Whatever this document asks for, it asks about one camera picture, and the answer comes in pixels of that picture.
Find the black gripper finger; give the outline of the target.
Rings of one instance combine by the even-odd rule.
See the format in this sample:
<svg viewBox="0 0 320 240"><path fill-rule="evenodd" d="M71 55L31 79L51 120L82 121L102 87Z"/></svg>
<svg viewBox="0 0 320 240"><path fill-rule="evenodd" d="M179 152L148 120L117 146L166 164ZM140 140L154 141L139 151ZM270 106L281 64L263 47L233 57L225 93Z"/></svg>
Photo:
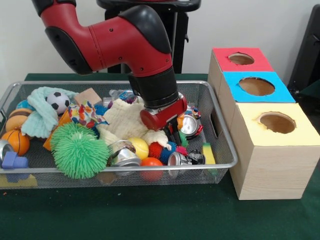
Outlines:
<svg viewBox="0 0 320 240"><path fill-rule="evenodd" d="M173 142L177 146L182 146L182 140L180 137L179 129L177 124L170 124L170 130L171 130L171 137L173 138Z"/></svg>

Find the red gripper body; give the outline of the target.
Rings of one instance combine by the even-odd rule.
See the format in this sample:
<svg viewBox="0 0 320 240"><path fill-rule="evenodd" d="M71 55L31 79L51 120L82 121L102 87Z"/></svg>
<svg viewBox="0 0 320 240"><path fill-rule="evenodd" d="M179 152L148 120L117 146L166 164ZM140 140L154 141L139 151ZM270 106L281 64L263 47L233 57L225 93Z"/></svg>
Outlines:
<svg viewBox="0 0 320 240"><path fill-rule="evenodd" d="M149 129L159 131L164 129L169 123L172 131L178 131L177 118L187 110L187 99L184 95L179 95L178 100L166 107L151 109L145 108L140 111L140 118L143 124Z"/></svg>

